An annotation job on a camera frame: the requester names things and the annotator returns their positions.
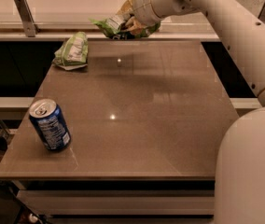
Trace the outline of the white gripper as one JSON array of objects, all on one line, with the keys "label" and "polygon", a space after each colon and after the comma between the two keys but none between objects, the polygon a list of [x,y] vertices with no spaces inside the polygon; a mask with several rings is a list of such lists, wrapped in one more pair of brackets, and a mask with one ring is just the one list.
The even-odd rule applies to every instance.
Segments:
[{"label": "white gripper", "polygon": [[161,21],[153,9],[151,0],[126,0],[117,15],[129,18],[124,29],[132,35],[140,35],[146,26],[153,26]]}]

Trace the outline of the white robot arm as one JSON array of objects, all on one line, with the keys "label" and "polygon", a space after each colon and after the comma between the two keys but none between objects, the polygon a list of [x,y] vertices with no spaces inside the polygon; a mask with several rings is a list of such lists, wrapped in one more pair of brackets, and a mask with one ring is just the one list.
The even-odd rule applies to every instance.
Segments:
[{"label": "white robot arm", "polygon": [[216,162],[215,224],[265,224],[265,24],[236,0],[129,0],[137,23],[200,11],[261,107],[237,119]]}]

